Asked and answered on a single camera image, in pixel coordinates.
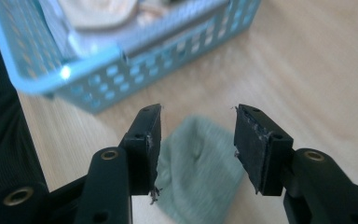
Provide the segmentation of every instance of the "green cloth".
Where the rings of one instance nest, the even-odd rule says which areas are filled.
[[[243,177],[234,134],[192,116],[161,144],[157,204],[176,223],[223,223]]]

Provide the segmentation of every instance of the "wooden table surface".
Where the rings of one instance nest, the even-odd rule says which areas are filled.
[[[258,107],[295,149],[329,154],[358,184],[358,1],[263,0],[249,31],[95,116],[60,99],[20,98],[50,190],[86,174],[93,153],[117,146],[155,103],[164,106],[162,138],[191,114],[234,132],[233,106]],[[170,222],[148,203],[134,197],[135,223]],[[256,222],[287,219],[282,197],[255,195],[246,176],[227,223]]]

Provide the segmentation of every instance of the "wooden floor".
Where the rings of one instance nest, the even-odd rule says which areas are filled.
[[[163,138],[201,114],[234,132],[238,104],[260,108],[317,148],[358,184],[358,1],[263,0],[249,31],[92,116],[60,99],[20,93],[50,190],[84,175],[94,152],[116,146],[138,110],[161,103]],[[167,223],[134,198],[134,223]],[[243,179],[227,223],[285,223],[282,198],[255,195]]]

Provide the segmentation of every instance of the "towel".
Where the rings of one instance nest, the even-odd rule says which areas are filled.
[[[223,223],[243,177],[234,134],[191,116],[161,144],[157,204],[176,223]]]

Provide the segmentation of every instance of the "laundry basket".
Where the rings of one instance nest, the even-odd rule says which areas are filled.
[[[193,1],[88,58],[62,57],[37,0],[0,0],[11,82],[98,113],[247,29],[260,0]]]

